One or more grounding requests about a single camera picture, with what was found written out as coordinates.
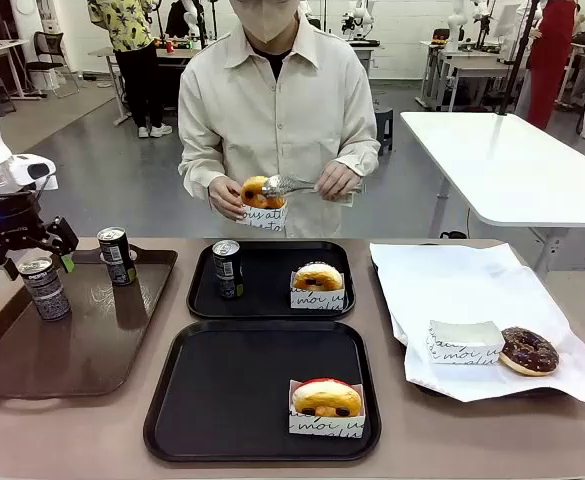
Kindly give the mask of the person's right hand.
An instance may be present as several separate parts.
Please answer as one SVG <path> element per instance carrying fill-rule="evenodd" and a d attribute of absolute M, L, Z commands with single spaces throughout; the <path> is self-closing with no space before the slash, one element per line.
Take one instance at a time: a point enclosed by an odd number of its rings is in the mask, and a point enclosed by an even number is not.
<path fill-rule="evenodd" d="M 216 177 L 208 186 L 210 203 L 231 221 L 239 221 L 244 217 L 241 191 L 242 187 L 226 176 Z"/>

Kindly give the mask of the person's left hand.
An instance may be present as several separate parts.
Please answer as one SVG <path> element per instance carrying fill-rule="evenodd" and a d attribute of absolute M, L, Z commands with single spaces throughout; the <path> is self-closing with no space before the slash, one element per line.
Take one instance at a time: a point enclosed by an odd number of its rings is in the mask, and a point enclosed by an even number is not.
<path fill-rule="evenodd" d="M 361 177 L 358 174 L 333 160 L 323 169 L 314 189 L 324 200 L 334 201 L 352 193 L 360 183 Z"/>

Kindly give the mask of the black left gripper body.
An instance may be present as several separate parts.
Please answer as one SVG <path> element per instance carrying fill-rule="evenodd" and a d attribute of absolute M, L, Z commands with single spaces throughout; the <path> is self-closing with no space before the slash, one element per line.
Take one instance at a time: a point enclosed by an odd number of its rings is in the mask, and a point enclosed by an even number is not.
<path fill-rule="evenodd" d="M 36 191 L 0 194 L 0 253 L 39 248 L 51 250 L 46 223 L 39 217 Z"/>

